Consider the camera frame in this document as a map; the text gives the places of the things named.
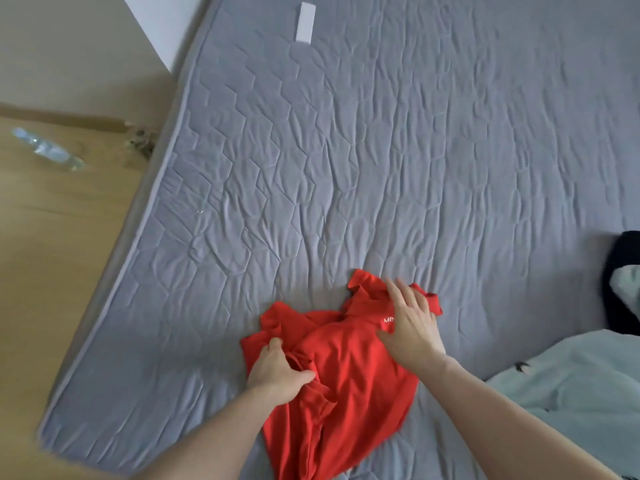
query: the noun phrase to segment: baseboard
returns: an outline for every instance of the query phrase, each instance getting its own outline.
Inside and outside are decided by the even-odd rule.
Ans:
[[[39,121],[41,123],[87,128],[110,133],[125,133],[129,129],[124,120],[117,118],[83,116],[81,114],[43,111],[41,109],[26,109],[3,103],[0,103],[0,117],[23,121]]]

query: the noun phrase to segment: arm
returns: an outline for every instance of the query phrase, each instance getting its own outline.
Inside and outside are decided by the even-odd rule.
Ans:
[[[132,480],[236,480],[273,409],[292,400],[314,377],[311,371],[294,371],[281,339],[271,339],[251,370],[246,391]]]
[[[387,281],[396,311],[393,334],[378,336],[447,412],[490,480],[617,480],[610,469],[555,429],[476,379],[445,354],[427,300]]]

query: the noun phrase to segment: plastic bottle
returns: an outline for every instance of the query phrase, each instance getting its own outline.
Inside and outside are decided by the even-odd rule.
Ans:
[[[16,138],[34,147],[33,152],[41,157],[54,161],[72,171],[84,167],[84,161],[73,156],[59,144],[53,143],[53,141],[41,138],[34,133],[29,133],[23,128],[14,128],[12,133]]]

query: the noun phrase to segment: mattress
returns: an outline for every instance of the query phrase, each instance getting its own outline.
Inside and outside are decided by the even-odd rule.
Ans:
[[[295,43],[314,3],[310,45]],[[275,300],[338,308],[356,268],[437,292],[480,378],[604,326],[640,228],[640,0],[213,0],[39,437],[130,474],[245,384]],[[273,474],[258,438],[243,479]],[[342,475],[481,476],[420,387]]]

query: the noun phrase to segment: red t-shirt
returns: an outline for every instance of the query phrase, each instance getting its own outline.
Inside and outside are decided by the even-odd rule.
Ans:
[[[436,315],[435,294],[417,285]],[[393,331],[394,307],[386,284],[361,269],[348,284],[353,293],[340,312],[297,313],[276,302],[261,316],[262,331],[240,342],[247,371],[273,337],[299,371],[315,371],[290,403],[264,424],[278,480],[330,480],[356,466],[395,433],[413,402],[418,379],[399,366],[375,336]]]

